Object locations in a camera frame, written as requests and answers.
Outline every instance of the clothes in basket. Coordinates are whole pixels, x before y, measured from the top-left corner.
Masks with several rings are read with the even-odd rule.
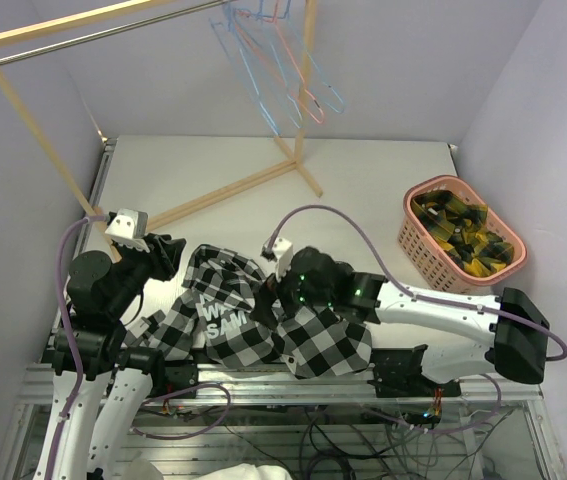
[[[412,212],[447,255],[466,273],[489,277],[514,258],[514,247],[488,230],[487,205],[467,205],[449,190],[417,195]]]

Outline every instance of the white tabletop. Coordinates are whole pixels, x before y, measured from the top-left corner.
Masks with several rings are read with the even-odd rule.
[[[131,208],[151,216],[221,188],[285,160],[269,138],[121,136],[118,139],[99,205],[105,211]],[[412,186],[437,175],[456,175],[447,144],[378,140],[307,140],[305,165],[324,190],[317,199],[302,177],[290,172],[161,229],[186,238],[181,269],[171,282],[150,280],[142,314],[167,311],[183,289],[185,265],[202,243],[227,247],[259,258],[261,247],[279,220],[309,203],[336,207],[367,232],[389,269],[401,281],[427,284],[400,249],[396,237],[403,221],[403,196]],[[302,212],[281,234],[298,250],[312,245],[355,270],[380,273],[358,234],[325,211]],[[88,250],[108,252],[99,234]],[[123,322],[130,319],[138,300]],[[453,342],[443,332],[407,325],[372,325],[377,348]],[[198,344],[202,344],[199,335]]]

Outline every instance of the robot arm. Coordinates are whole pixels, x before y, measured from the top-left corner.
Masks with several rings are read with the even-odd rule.
[[[282,238],[264,256],[276,262],[275,273],[257,292],[252,318],[270,328],[277,322],[271,309],[276,300],[287,316],[303,305],[329,307],[353,322],[419,325],[462,337],[450,347],[419,346],[409,356],[399,356],[397,365],[385,364],[386,370],[400,364],[406,376],[423,377],[436,385],[494,371],[519,383],[543,381],[547,336],[502,317],[504,312],[514,313],[549,327],[519,290],[506,288],[497,297],[397,286],[382,275],[356,272],[312,247],[292,255],[292,244]]]
[[[113,264],[107,254],[90,251],[70,265],[67,293],[74,309],[70,317],[74,341],[64,330],[54,338],[53,407],[36,478],[84,480],[86,472],[88,480],[111,478],[112,455],[119,442],[150,391],[162,385],[161,352],[132,348],[120,354],[126,334],[121,316],[150,278],[167,281],[176,275],[185,247],[183,239],[146,235],[146,224],[145,213],[110,214],[106,233],[121,260]],[[74,342],[84,367],[80,379],[70,347]],[[119,371],[97,419],[115,362]],[[78,396],[61,418],[77,380]]]

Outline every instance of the pink basket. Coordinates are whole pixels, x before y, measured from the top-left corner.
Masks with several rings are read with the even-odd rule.
[[[514,259],[510,265],[490,277],[478,278],[465,273],[439,247],[410,207],[415,196],[433,190],[449,190],[467,204],[485,205],[481,197],[467,183],[450,175],[435,177],[411,188],[405,194],[403,199],[405,220],[403,220],[398,241],[430,287],[443,292],[467,293],[476,287],[494,285],[525,265],[527,250],[523,241],[503,223],[492,209],[489,209],[487,227],[514,246]]]

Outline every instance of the checkered shirt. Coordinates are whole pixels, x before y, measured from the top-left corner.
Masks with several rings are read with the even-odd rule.
[[[299,378],[337,376],[365,370],[372,338],[364,325],[349,323],[330,309],[303,307],[284,319],[280,304],[273,306],[281,323],[275,331],[250,319],[254,294],[265,281],[259,266],[231,250],[201,245],[188,263],[183,286],[188,288],[167,315],[144,319],[141,338],[131,333],[127,345],[154,347],[166,359],[189,356],[192,332],[205,322],[206,353],[230,368],[272,363],[282,359]]]
[[[329,308],[302,307],[294,318],[283,320],[276,333],[285,342],[281,358],[299,378],[344,375],[365,370],[370,363],[370,331]]]

